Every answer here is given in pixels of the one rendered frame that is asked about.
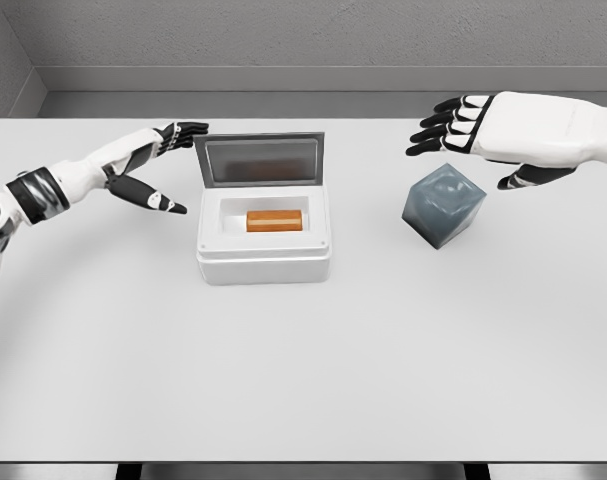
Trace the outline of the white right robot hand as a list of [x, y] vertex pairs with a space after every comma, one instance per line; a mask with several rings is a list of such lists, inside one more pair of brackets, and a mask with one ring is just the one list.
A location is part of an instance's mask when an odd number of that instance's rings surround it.
[[447, 150], [516, 165], [500, 190], [550, 183], [590, 161], [607, 164], [607, 108], [585, 100], [510, 91], [462, 95], [436, 105], [420, 127], [408, 156]]

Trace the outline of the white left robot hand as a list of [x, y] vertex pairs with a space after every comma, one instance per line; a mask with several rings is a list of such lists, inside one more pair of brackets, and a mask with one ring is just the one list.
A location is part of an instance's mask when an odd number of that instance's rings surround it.
[[195, 121], [173, 122], [163, 129], [144, 128], [101, 147], [86, 160], [102, 171], [103, 187], [113, 196], [148, 210], [186, 214], [185, 206], [129, 173], [167, 152], [191, 148], [194, 137], [206, 135], [208, 130], [208, 123]]

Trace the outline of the grey translucent cube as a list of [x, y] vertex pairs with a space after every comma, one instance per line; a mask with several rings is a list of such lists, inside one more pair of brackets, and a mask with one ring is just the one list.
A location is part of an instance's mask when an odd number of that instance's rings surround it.
[[440, 249], [475, 219], [486, 192], [445, 163], [409, 190], [401, 218]]

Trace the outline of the white box with hinged lid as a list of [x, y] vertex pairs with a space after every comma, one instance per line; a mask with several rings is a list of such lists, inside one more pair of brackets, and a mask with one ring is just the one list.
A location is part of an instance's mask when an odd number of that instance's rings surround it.
[[195, 138], [204, 183], [196, 258], [208, 284], [327, 279], [324, 140], [322, 132]]

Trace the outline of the orange rectangular block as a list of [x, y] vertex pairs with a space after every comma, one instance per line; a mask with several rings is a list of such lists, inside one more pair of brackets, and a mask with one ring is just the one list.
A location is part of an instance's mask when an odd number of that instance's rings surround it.
[[303, 216], [300, 210], [253, 210], [246, 215], [246, 231], [291, 232], [303, 230]]

